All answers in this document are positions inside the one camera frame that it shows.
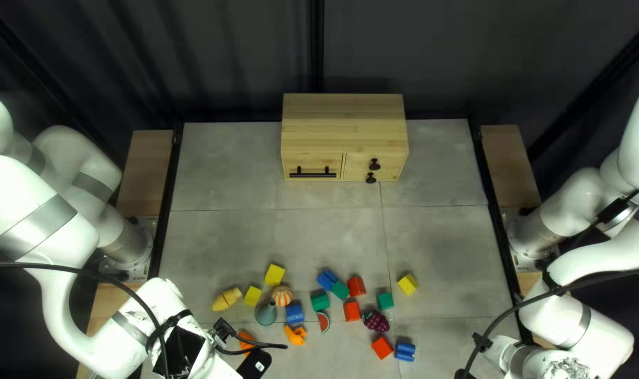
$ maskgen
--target cabinet door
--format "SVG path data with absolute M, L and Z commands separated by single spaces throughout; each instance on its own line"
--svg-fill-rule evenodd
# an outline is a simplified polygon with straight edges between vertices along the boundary
M 343 153 L 340 152 L 282 153 L 284 177 L 287 180 L 341 180 L 342 163 Z
M 350 152 L 345 156 L 345 169 L 343 172 L 343 180 L 361 181 L 366 179 L 367 173 L 374 173 L 376 180 L 397 181 L 402 167 L 406 162 L 404 152 L 388 152 L 388 153 L 363 153 Z M 371 166 L 376 159 L 376 163 L 380 166 L 378 170 L 371 170 Z

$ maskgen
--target yellow cube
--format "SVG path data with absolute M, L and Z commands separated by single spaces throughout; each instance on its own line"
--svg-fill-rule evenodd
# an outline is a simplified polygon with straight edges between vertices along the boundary
M 413 274 L 408 274 L 399 280 L 399 287 L 401 287 L 404 292 L 410 296 L 411 293 L 414 293 L 418 287 L 420 287 L 420 285 L 418 284 L 418 281 L 415 280 Z
M 247 295 L 245 295 L 243 302 L 250 307 L 255 307 L 259 302 L 259 297 L 261 297 L 261 290 L 256 287 L 249 286 Z
M 271 287 L 275 287 L 282 282 L 284 276 L 284 269 L 280 266 L 271 264 L 268 267 L 268 272 L 265 274 L 265 283 Z

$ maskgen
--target striped ball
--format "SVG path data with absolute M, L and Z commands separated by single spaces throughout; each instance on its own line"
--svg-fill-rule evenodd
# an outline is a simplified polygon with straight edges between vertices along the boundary
M 277 306 L 286 307 L 291 302 L 291 299 L 294 298 L 294 295 L 291 293 L 291 288 L 286 285 L 279 285 L 273 288 L 273 293 L 270 297 L 275 300 Z

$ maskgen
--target orange block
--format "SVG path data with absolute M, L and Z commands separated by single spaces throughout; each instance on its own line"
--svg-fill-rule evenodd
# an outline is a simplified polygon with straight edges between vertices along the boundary
M 308 334 L 302 326 L 299 326 L 295 330 L 292 330 L 289 325 L 284 325 L 284 333 L 287 335 L 289 342 L 293 343 L 294 345 L 305 345 L 305 341 L 303 340 L 303 338 Z
M 371 344 L 371 348 L 375 351 L 376 355 L 378 355 L 378 358 L 380 358 L 381 360 L 392 354 L 392 351 L 394 351 L 385 337 L 380 337 L 379 339 L 375 340 L 375 342 Z
M 237 335 L 239 335 L 240 337 L 242 337 L 244 339 L 255 340 L 254 337 L 252 337 L 246 331 L 240 331 L 240 333 L 238 333 Z M 249 349 L 250 347 L 254 347 L 254 345 L 252 345 L 251 343 L 243 342 L 241 340 L 238 340 L 238 342 L 240 342 L 240 349 L 241 350 L 246 350 L 246 349 Z
M 350 296 L 352 297 L 364 295 L 366 293 L 364 280 L 362 280 L 360 277 L 352 277 L 350 280 L 348 280 L 348 288 L 350 289 Z
M 343 312 L 345 313 L 346 321 L 361 320 L 361 313 L 359 313 L 359 304 L 356 301 L 345 303 L 345 305 L 343 305 Z

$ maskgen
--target green block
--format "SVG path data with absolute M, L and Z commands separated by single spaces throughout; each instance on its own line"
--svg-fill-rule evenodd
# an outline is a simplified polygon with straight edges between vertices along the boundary
M 388 310 L 394 306 L 394 300 L 392 300 L 392 293 L 381 293 L 377 296 L 378 308 L 381 310 Z
M 348 287 L 345 287 L 345 285 L 341 282 L 335 282 L 334 286 L 331 287 L 331 291 L 341 300 L 345 300 L 345 298 L 350 295 Z
M 329 308 L 329 305 L 331 305 L 331 303 L 329 302 L 329 296 L 326 294 L 326 292 L 316 295 L 311 299 L 311 301 L 313 303 L 313 309 L 315 310 L 315 312 L 325 310 L 326 308 Z

